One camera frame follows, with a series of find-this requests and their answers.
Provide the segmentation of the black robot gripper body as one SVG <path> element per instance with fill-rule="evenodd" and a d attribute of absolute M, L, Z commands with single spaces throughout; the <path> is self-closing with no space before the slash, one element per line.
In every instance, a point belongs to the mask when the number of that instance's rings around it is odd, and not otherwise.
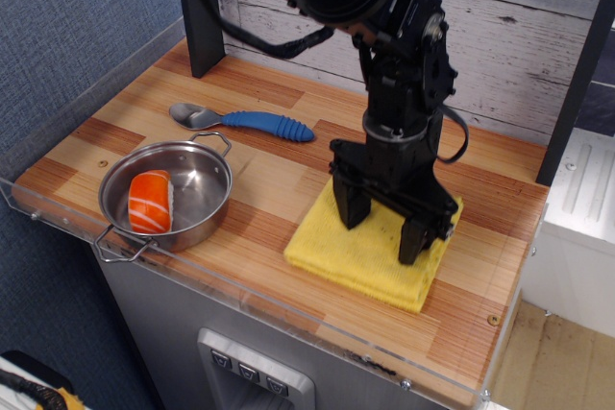
<path fill-rule="evenodd" d="M 332 176 L 341 175 L 371 200 L 425 224 L 434 239 L 445 240 L 453 233 L 458 205 L 433 171 L 441 131 L 440 124 L 429 124 L 410 138 L 369 133 L 363 143 L 335 139 L 330 143 Z"/>

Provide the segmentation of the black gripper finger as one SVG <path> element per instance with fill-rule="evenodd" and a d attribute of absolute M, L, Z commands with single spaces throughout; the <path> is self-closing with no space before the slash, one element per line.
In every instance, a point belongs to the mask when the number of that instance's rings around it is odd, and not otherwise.
<path fill-rule="evenodd" d="M 414 219 L 406 219 L 401 231 L 398 259 L 403 265 L 413 265 L 419 253 L 428 249 L 435 234 L 431 228 Z"/>
<path fill-rule="evenodd" d="M 360 187 L 351 185 L 338 174 L 332 177 L 332 190 L 339 217 L 346 229 L 358 226 L 371 211 L 371 199 Z"/>

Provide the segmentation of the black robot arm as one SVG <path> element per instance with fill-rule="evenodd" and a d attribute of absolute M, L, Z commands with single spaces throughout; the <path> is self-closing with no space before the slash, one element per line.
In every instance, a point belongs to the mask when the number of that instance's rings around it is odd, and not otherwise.
<path fill-rule="evenodd" d="M 458 207 L 433 166 L 455 93 L 441 0 L 287 0 L 313 20 L 345 32 L 358 49 L 368 106 L 362 143 L 336 139 L 331 172 L 340 218 L 360 224 L 378 202 L 402 215 L 399 260 L 414 263 L 453 232 Z"/>

